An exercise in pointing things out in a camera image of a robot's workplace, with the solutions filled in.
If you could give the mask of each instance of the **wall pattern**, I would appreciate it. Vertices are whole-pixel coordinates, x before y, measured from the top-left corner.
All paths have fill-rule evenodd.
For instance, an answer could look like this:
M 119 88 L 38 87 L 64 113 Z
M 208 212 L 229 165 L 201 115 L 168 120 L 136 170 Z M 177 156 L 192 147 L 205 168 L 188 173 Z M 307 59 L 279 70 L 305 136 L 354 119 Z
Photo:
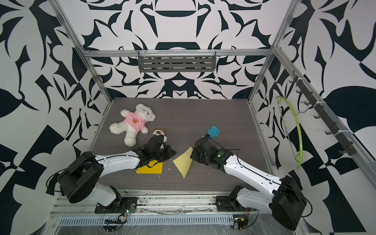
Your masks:
M 348 154 L 338 152 L 343 150 L 341 145 L 333 135 L 325 134 L 327 126 L 321 119 L 314 118 L 316 111 L 307 110 L 307 106 L 300 103 L 307 99 L 297 93 L 300 89 L 290 83 L 291 80 L 280 62 L 274 59 L 252 103 L 279 174 L 294 178 L 312 203 L 312 214 L 304 218 L 309 231 L 312 235 L 373 234 L 376 190 L 354 160 Z M 294 160 L 299 153 L 296 123 L 286 103 L 281 101 L 278 107 L 277 96 L 285 97 L 295 112 L 300 112 L 298 119 L 303 140 L 300 169 Z M 307 205 L 303 215 L 310 211 L 311 207 Z
M 303 0 L 280 44 L 374 157 L 375 8 L 373 0 Z
M 47 178 L 88 150 L 107 103 L 48 2 L 2 0 L 0 25 L 0 231 L 28 235 L 56 201 Z
M 61 0 L 90 50 L 270 48 L 291 0 Z
M 342 122 L 366 149 L 376 155 L 373 97 L 376 92 L 374 1 L 303 0 L 280 46 L 310 81 Z M 313 204 L 305 218 L 312 234 L 373 234 L 376 190 L 347 154 L 314 109 L 304 112 L 307 101 L 292 78 L 274 60 L 253 104 L 279 173 L 295 178 Z M 298 115 L 303 137 L 303 164 L 298 170 L 297 128 L 288 106 L 278 111 L 275 97 L 283 96 Z M 307 206 L 303 215 L 310 212 Z
M 246 99 L 264 61 L 264 56 L 218 56 L 214 72 L 141 73 L 136 58 L 92 58 L 113 98 Z

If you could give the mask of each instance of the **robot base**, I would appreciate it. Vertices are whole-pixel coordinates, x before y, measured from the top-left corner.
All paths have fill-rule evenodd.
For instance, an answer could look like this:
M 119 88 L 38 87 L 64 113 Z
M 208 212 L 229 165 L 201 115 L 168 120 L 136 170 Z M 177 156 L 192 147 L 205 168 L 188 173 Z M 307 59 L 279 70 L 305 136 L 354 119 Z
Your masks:
M 246 211 L 236 200 L 237 194 L 242 189 L 242 186 L 236 186 L 229 196 L 216 196 L 215 205 L 217 211 Z
M 121 201 L 113 202 L 109 206 L 102 206 L 97 204 L 94 213 L 95 214 L 113 214 L 113 213 L 126 213 L 135 211 L 137 207 L 137 197 L 122 197 Z

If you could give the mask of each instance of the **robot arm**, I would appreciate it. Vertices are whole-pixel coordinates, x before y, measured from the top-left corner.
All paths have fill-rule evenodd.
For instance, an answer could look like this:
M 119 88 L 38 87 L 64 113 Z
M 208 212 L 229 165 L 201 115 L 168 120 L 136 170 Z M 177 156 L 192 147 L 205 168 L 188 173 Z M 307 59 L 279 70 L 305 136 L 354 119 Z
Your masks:
M 152 160 L 164 162 L 170 159 L 176 152 L 170 145 L 165 145 L 166 139 L 160 131 L 153 135 L 147 144 L 126 153 L 106 156 L 94 156 L 91 152 L 81 154 L 59 175 L 58 182 L 62 192 L 70 203 L 86 199 L 104 207 L 118 207 L 116 204 L 121 201 L 120 194 L 112 186 L 97 183 L 98 179 L 116 171 L 143 167 Z
M 218 150 L 209 138 L 209 135 L 205 135 L 196 141 L 191 159 L 233 175 L 258 190 L 235 187 L 227 204 L 232 208 L 226 208 L 237 210 L 240 204 L 244 208 L 262 210 L 271 213 L 286 228 L 295 230 L 307 204 L 295 180 L 289 176 L 280 178 L 263 172 L 227 149 Z

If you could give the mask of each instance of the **white teddy bear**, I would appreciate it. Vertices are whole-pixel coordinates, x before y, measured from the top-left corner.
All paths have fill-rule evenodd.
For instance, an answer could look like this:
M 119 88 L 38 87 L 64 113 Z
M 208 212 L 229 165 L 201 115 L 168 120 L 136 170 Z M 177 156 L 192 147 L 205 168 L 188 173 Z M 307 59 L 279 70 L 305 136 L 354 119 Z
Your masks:
M 114 134 L 127 132 L 124 143 L 129 147 L 136 145 L 136 136 L 139 131 L 142 134 L 149 132 L 145 124 L 155 119 L 153 111 L 143 104 L 138 104 L 134 113 L 124 109 L 120 114 L 125 117 L 124 121 L 111 124 L 110 131 Z

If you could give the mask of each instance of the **yellow sticky note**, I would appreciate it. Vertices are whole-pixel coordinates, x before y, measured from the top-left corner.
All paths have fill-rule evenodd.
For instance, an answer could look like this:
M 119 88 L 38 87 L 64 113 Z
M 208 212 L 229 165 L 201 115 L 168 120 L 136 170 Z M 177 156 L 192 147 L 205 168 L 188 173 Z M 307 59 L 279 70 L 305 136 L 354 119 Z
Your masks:
M 192 151 L 193 151 L 192 147 L 189 147 L 189 149 L 185 151 L 185 153 L 183 153 L 182 155 L 180 155 L 178 158 L 176 158 L 173 161 L 184 179 L 192 163 L 192 159 L 190 158 Z
M 157 162 L 157 160 L 150 161 L 148 166 L 152 166 Z M 137 169 L 137 174 L 162 174 L 162 166 L 163 163 L 157 163 L 152 168 L 149 168 L 147 166 L 143 166 Z

